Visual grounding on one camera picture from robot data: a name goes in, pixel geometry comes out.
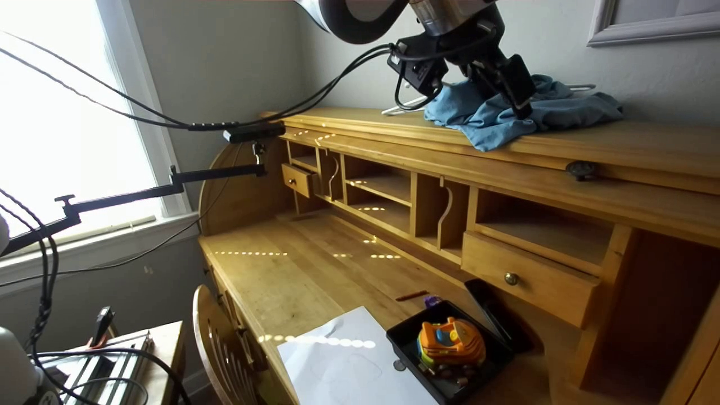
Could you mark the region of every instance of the white paper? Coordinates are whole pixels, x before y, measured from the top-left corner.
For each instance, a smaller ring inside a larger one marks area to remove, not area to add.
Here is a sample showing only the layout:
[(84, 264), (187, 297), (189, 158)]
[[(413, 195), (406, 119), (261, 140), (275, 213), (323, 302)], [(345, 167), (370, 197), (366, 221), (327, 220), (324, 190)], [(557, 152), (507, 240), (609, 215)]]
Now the white paper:
[(303, 405), (437, 404), (409, 370), (393, 367), (385, 330), (363, 306), (278, 350)]

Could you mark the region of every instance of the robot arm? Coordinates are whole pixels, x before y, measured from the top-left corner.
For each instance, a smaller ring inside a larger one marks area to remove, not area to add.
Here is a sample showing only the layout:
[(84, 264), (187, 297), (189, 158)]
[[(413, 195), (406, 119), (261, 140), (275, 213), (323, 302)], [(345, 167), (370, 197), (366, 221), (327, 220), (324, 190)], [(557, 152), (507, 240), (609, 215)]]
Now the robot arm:
[(379, 39), (410, 4), (425, 32), (397, 41), (388, 59), (416, 90), (439, 93), (446, 61), (485, 98), (502, 94), (520, 119), (530, 115), (535, 86), (519, 55), (500, 51), (505, 25), (496, 0), (295, 0), (325, 31), (348, 43)]

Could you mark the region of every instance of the orange toy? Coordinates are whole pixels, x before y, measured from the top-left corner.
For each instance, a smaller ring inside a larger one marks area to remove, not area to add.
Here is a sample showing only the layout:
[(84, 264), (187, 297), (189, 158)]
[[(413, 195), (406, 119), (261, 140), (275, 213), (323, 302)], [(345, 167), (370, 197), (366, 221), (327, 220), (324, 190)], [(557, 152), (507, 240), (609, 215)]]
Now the orange toy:
[(430, 368), (436, 365), (480, 365), (485, 361), (485, 341), (477, 328), (462, 319), (447, 324), (423, 322), (418, 335), (420, 358)]

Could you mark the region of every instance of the drawer knob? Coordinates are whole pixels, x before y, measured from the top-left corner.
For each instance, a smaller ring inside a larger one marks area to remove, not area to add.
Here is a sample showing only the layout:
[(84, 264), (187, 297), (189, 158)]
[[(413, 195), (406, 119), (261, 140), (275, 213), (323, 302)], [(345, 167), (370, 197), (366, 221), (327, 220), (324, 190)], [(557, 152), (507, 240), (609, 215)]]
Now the drawer knob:
[(519, 277), (515, 273), (508, 273), (505, 275), (505, 282), (509, 285), (517, 285), (518, 279)]

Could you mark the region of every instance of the blue towel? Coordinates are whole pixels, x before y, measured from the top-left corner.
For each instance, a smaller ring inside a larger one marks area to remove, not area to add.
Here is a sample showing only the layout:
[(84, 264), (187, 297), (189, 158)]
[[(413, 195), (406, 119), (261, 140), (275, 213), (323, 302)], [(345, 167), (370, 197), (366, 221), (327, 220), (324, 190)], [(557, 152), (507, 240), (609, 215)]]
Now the blue towel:
[(469, 81), (445, 86), (427, 106), (425, 119), (462, 131), (476, 149), (487, 152), (521, 135), (623, 118), (620, 103), (607, 94), (573, 98), (570, 88), (549, 76), (536, 74), (533, 81), (533, 113), (525, 120), (518, 120), (501, 95), (484, 100)]

